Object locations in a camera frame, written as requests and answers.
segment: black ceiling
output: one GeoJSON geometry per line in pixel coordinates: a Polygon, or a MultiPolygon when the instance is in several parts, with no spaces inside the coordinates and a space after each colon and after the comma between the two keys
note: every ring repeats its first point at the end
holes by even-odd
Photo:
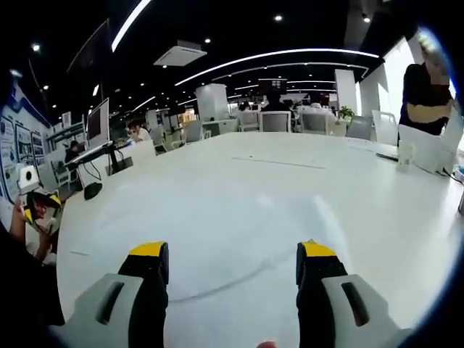
{"type": "MultiPolygon", "coordinates": [[[[97,105],[102,95],[98,93],[92,97],[92,91],[99,83],[104,97],[110,98],[111,111],[130,111],[151,96],[156,98],[143,109],[164,107],[169,104],[167,97],[170,101],[184,102],[189,96],[194,98],[194,90],[201,83],[256,67],[296,62],[338,62],[376,67],[381,64],[381,59],[353,54],[282,54],[224,67],[179,87],[174,86],[178,81],[216,65],[272,51],[348,48],[382,55],[408,33],[412,25],[398,23],[397,15],[389,11],[388,4],[382,5],[380,2],[287,0],[273,4],[263,0],[227,3],[213,0],[152,0],[130,27],[115,53],[111,53],[107,50],[109,45],[139,0],[46,1],[34,8],[34,15],[30,15],[33,25],[27,28],[30,32],[14,46],[18,50],[16,68],[23,74],[20,85],[25,93],[53,123],[70,109],[73,116],[76,114],[80,117],[84,110],[97,105]],[[367,4],[365,10],[361,2],[367,4]],[[359,18],[359,26],[368,27],[368,30],[364,30],[367,34],[365,38],[350,41],[359,41],[360,46],[347,47],[345,34],[350,33],[353,25],[356,25],[353,24],[352,14],[362,14],[363,11],[373,18],[370,24],[364,23],[361,16],[359,18]],[[273,19],[276,15],[281,15],[283,20],[276,22],[273,19]],[[349,15],[351,22],[347,28],[349,15]],[[103,24],[103,29],[94,37],[92,49],[96,53],[91,57],[95,61],[94,67],[84,69],[76,63],[67,72],[73,58],[105,21],[107,24],[103,24]],[[205,38],[210,38],[212,42],[204,43],[205,38]],[[178,39],[201,44],[207,56],[186,67],[163,69],[154,66],[153,63],[178,39]],[[41,45],[40,52],[30,49],[33,42],[41,45]],[[49,90],[39,91],[37,84],[40,87],[48,85],[49,90]]],[[[353,30],[353,33],[360,32],[363,30],[353,30]]],[[[258,78],[282,76],[289,80],[334,80],[334,69],[321,65],[283,66],[244,72],[217,82],[225,83],[228,94],[233,95],[236,94],[236,87],[255,84],[258,78]]],[[[364,70],[355,68],[355,72],[356,78],[361,79],[364,70]]],[[[333,85],[319,83],[299,84],[297,88],[314,88],[314,85],[324,89],[333,88],[333,85]]]]}

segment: white table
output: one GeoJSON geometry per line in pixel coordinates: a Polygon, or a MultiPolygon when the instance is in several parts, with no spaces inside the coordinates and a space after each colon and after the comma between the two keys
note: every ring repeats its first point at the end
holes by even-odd
{"type": "Polygon", "coordinates": [[[415,326],[454,264],[463,188],[416,167],[398,173],[372,150],[350,138],[230,133],[113,175],[91,201],[72,197],[57,259],[65,317],[132,247],[166,240],[168,347],[297,347],[295,251],[314,238],[388,301],[400,327],[415,326]]]}

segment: desk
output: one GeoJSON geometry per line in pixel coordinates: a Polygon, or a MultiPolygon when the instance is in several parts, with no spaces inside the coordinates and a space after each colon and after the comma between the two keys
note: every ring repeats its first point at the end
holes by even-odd
{"type": "Polygon", "coordinates": [[[217,121],[203,122],[203,129],[211,131],[211,136],[219,136],[230,132],[236,132],[239,129],[237,119],[225,119],[217,121]]]}
{"type": "Polygon", "coordinates": [[[375,155],[358,139],[229,133],[109,177],[69,199],[57,255],[66,318],[144,241],[170,245],[167,347],[297,347],[297,242],[336,249],[413,327],[454,264],[463,188],[375,155]]]}

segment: computer monitor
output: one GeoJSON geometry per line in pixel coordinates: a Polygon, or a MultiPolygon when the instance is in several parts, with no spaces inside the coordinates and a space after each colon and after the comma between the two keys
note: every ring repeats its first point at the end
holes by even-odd
{"type": "Polygon", "coordinates": [[[109,141],[109,99],[96,107],[87,118],[88,149],[109,141]]]}

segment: wall poster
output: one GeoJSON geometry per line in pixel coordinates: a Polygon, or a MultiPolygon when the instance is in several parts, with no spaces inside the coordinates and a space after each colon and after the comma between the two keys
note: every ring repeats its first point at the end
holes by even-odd
{"type": "Polygon", "coordinates": [[[16,157],[15,127],[13,122],[6,117],[1,117],[0,123],[0,148],[1,148],[1,169],[5,188],[5,196],[11,203],[19,194],[17,187],[18,175],[16,164],[19,162],[16,157]]]}

